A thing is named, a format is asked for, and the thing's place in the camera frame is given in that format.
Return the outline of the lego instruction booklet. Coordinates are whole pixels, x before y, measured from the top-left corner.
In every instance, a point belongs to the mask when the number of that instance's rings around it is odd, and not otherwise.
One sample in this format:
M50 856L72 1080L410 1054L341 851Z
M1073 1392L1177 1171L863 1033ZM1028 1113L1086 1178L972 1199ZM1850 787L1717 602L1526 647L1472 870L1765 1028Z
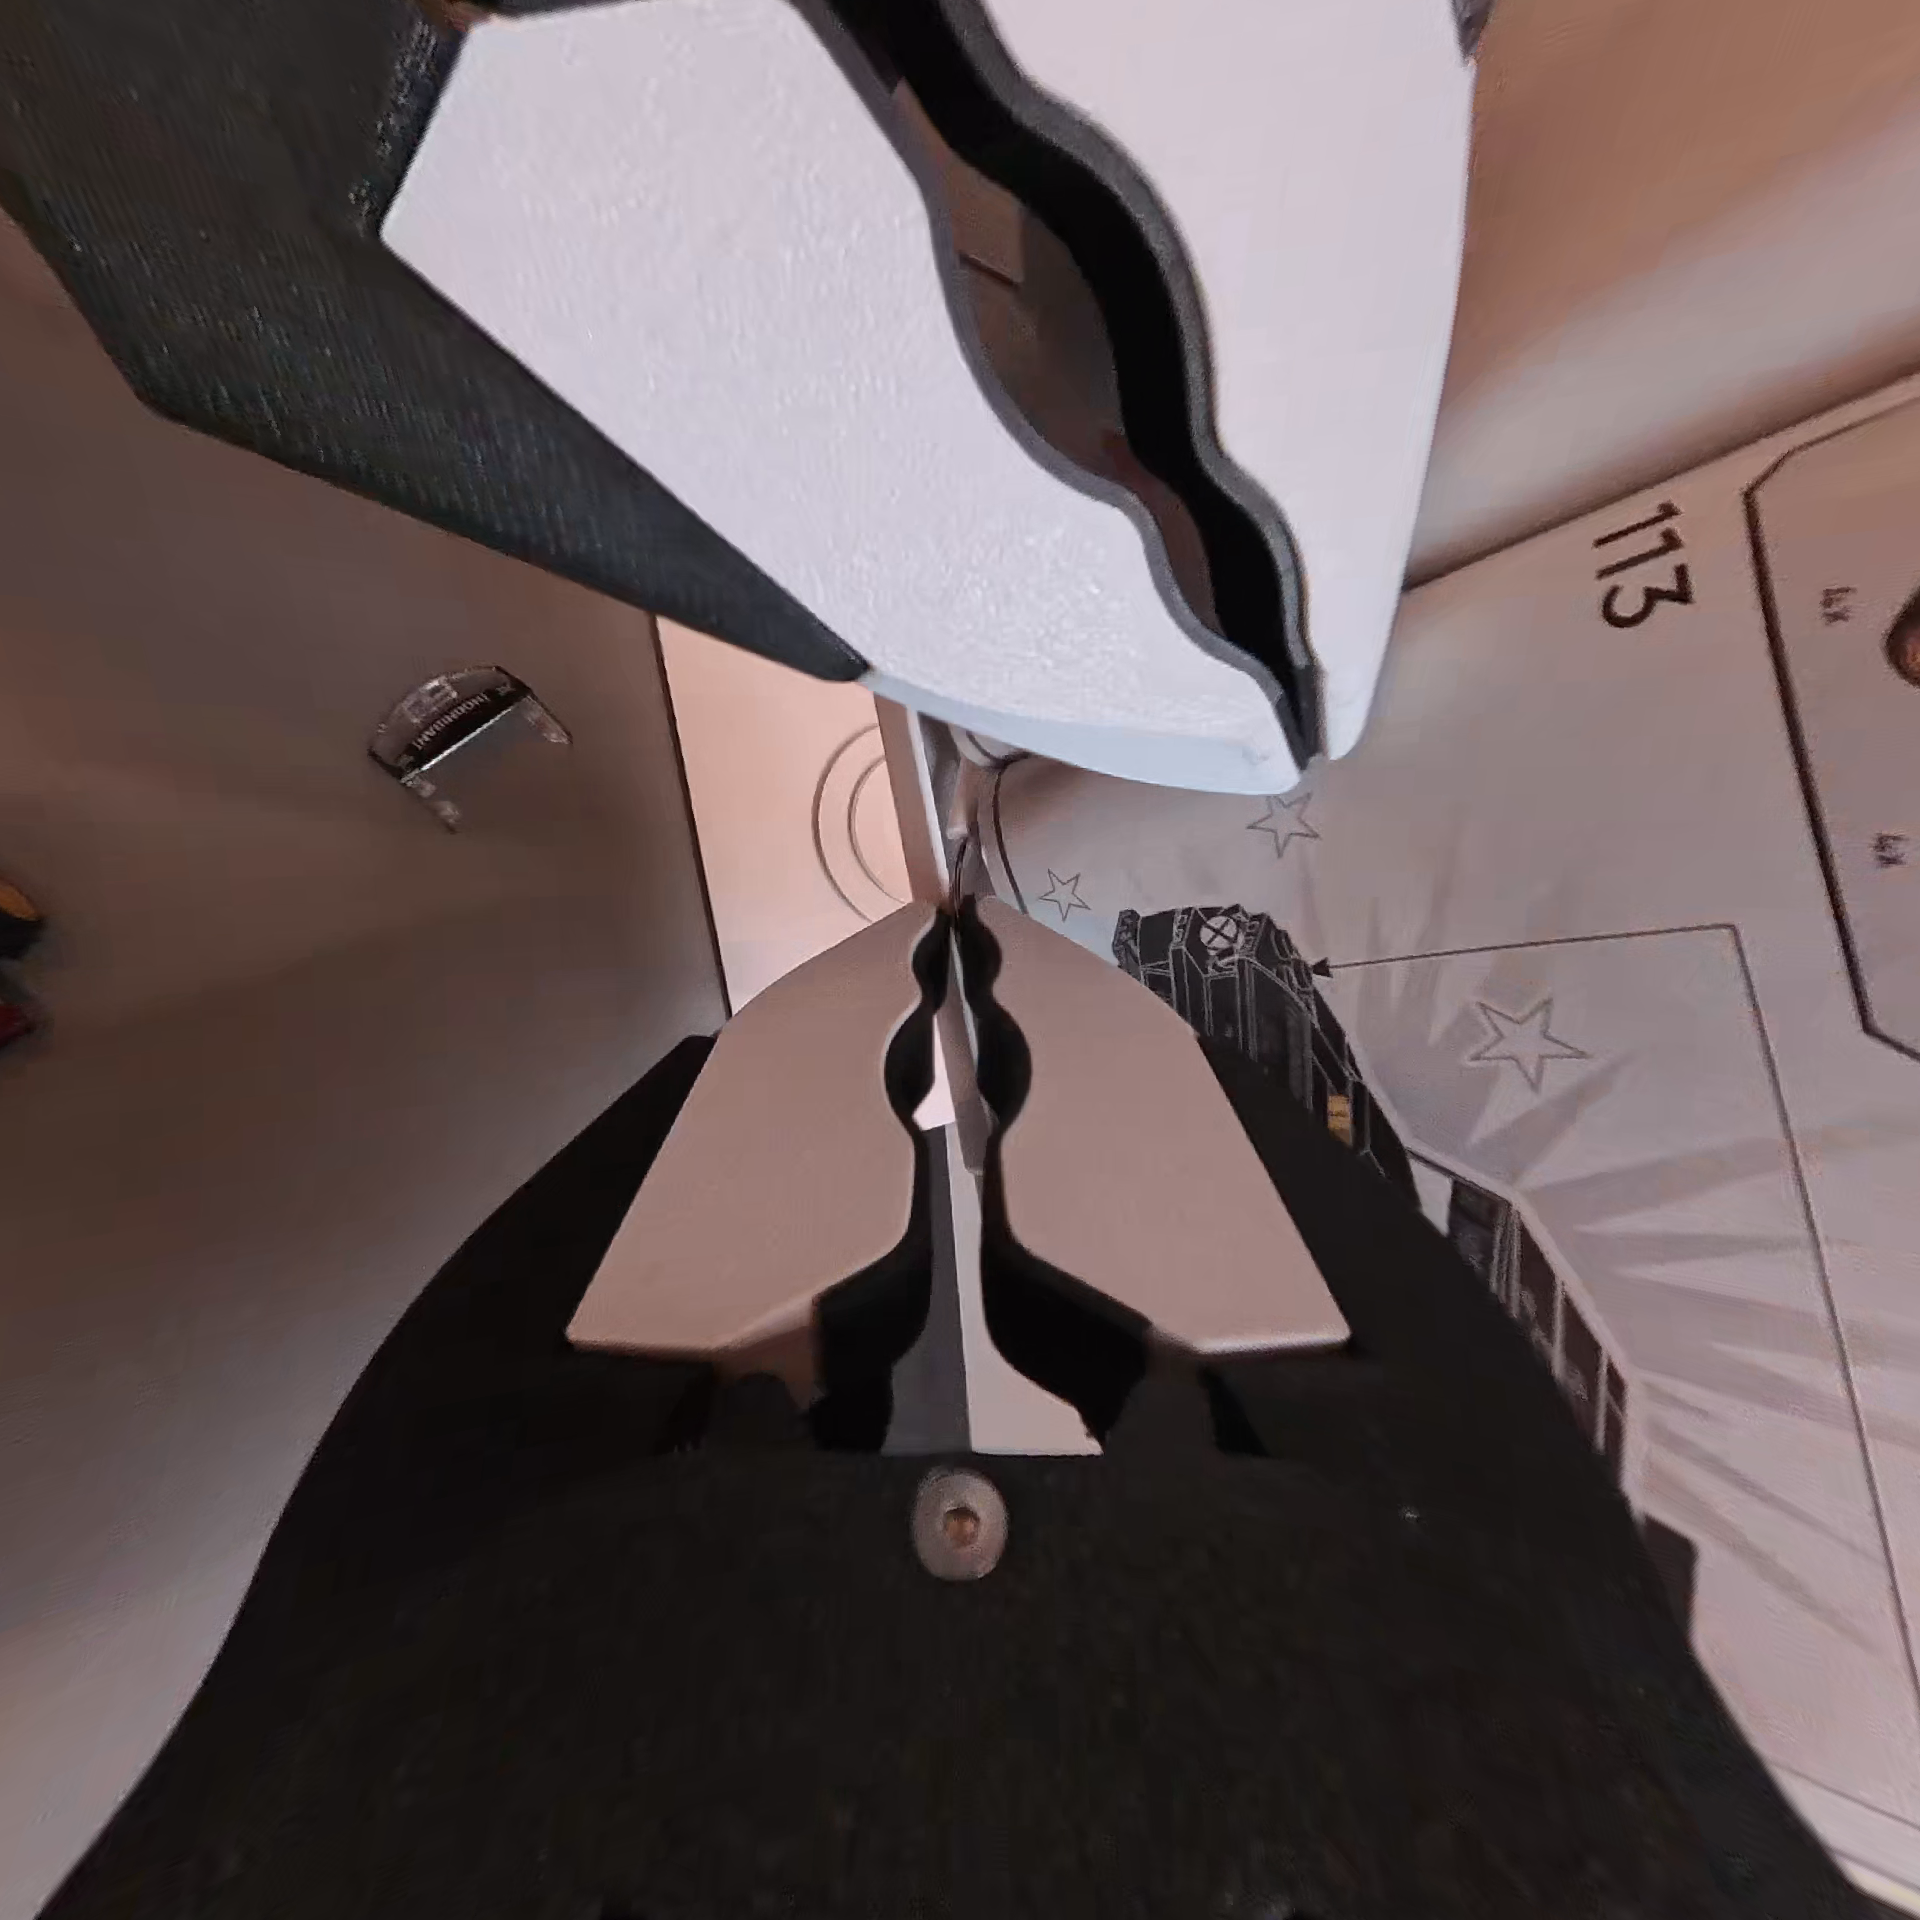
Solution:
M1695 1655L1916 1916L1916 379L1417 589L1265 801L996 774L996 893L1228 1031L1318 973Z

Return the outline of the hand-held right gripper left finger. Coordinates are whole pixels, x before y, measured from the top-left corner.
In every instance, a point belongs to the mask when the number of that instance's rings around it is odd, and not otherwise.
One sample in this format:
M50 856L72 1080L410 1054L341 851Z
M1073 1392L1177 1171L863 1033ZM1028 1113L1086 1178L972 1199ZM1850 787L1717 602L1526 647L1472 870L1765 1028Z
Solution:
M927 1070L886 1089L937 927L909 903L781 977L718 1033L566 1329L587 1353L823 1363L822 1303L913 1210Z

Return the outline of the black lego car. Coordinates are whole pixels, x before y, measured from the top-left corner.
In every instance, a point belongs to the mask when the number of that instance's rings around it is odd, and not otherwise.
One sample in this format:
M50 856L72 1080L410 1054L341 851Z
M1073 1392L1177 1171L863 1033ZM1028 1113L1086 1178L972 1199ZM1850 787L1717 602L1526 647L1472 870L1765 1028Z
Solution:
M3 874L3 1054L31 1041L41 1026L41 1003L24 978L24 964L36 955L47 933L47 916L9 874Z

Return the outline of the white book stand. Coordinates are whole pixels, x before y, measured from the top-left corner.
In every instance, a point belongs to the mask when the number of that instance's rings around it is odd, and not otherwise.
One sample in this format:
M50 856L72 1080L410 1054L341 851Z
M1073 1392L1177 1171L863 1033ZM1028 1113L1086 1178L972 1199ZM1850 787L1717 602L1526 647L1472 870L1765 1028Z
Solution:
M892 725L852 683L812 682L659 626L669 702L707 882L727 1003L739 1013L779 978L886 919L913 893L892 782ZM979 1178L950 1089L943 1009L929 1143L933 1282L917 1346L897 1369L892 1452L1091 1454L1076 1411L1018 1374L987 1335L979 1292Z

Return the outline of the clear lego windshield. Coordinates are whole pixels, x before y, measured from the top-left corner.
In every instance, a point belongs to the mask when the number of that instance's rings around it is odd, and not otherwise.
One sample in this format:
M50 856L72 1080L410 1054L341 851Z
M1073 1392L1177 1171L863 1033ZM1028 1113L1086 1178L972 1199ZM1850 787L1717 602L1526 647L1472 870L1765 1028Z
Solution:
M448 770L481 741L504 730L571 750L574 736L515 672L483 661L440 672L416 683L373 728L367 757L409 792L440 828L454 834L463 809L445 787Z

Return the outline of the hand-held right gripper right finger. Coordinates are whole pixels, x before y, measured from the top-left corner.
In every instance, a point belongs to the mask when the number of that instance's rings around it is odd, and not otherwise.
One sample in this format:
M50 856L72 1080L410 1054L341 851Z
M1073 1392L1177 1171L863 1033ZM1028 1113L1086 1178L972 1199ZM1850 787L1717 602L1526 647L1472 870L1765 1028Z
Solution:
M1351 1341L1199 1033L997 898L961 923L991 1170L1015 1247L1201 1357Z

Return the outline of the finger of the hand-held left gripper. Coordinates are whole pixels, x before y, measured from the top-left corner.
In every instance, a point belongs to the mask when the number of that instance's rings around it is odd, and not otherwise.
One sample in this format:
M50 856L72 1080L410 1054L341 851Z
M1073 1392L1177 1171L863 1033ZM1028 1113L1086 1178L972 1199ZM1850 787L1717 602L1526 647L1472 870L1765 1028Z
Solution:
M1173 632L1073 760L1313 760L1363 730L1467 245L1478 6L838 6L935 152L1042 245L991 364L1143 513Z
M1303 779L1148 507L993 378L950 223L822 6L463 37L386 248L863 665L875 699L1193 792Z

